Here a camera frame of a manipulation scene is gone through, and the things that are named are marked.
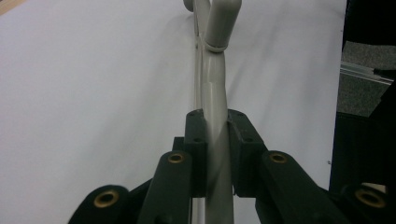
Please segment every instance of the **gray floor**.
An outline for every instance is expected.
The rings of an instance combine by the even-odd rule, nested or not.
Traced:
[[[396,69],[396,47],[346,42],[342,61],[371,68]],[[368,117],[387,88],[385,84],[341,75],[337,111]]]

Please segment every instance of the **white table surface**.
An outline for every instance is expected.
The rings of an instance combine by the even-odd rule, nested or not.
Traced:
[[[244,1],[228,103],[329,185],[345,0]],[[193,16],[181,0],[31,0],[0,17],[0,223],[66,223],[106,184],[133,189],[184,134]],[[235,198],[235,223],[259,223]]]

